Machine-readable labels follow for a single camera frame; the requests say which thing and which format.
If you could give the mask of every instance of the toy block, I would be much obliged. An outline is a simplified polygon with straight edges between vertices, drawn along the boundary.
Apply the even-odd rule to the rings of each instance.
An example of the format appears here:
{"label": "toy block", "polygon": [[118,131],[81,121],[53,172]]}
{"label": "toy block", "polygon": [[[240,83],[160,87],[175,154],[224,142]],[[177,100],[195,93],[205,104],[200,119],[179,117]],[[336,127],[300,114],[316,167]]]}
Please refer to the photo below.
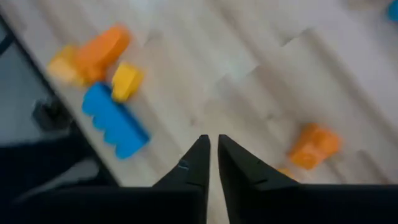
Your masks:
{"label": "toy block", "polygon": [[139,88],[144,79],[144,74],[137,68],[120,63],[112,79],[112,97],[115,101],[125,102]]}
{"label": "toy block", "polygon": [[104,131],[104,141],[116,146],[116,156],[125,159],[149,141],[149,135],[133,113],[115,103],[111,90],[95,83],[86,93],[83,112],[93,117],[95,128]]}
{"label": "toy block", "polygon": [[103,81],[106,69],[115,63],[130,44],[129,31],[114,26],[78,49],[76,63],[88,83]]}
{"label": "toy block", "polygon": [[387,17],[394,21],[398,21],[398,0],[393,1],[387,8]]}
{"label": "toy block", "polygon": [[341,139],[330,130],[317,124],[309,124],[302,131],[289,153],[289,159],[305,169],[313,169],[319,163],[338,152]]}
{"label": "toy block", "polygon": [[77,48],[66,46],[59,51],[47,66],[49,73],[65,83],[84,84],[84,79],[76,64]]}

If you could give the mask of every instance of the yellow toy block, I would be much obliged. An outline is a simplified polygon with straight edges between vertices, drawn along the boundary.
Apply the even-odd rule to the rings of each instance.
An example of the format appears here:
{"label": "yellow toy block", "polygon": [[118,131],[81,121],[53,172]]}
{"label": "yellow toy block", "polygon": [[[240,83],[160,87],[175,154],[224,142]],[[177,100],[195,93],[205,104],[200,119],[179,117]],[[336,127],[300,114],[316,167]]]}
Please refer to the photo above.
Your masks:
{"label": "yellow toy block", "polygon": [[77,50],[75,46],[68,45],[57,53],[47,65],[49,73],[66,83],[84,85],[84,80],[75,62]]}
{"label": "yellow toy block", "polygon": [[143,79],[144,74],[137,68],[127,63],[120,63],[112,79],[112,98],[118,102],[125,102],[138,90]]}

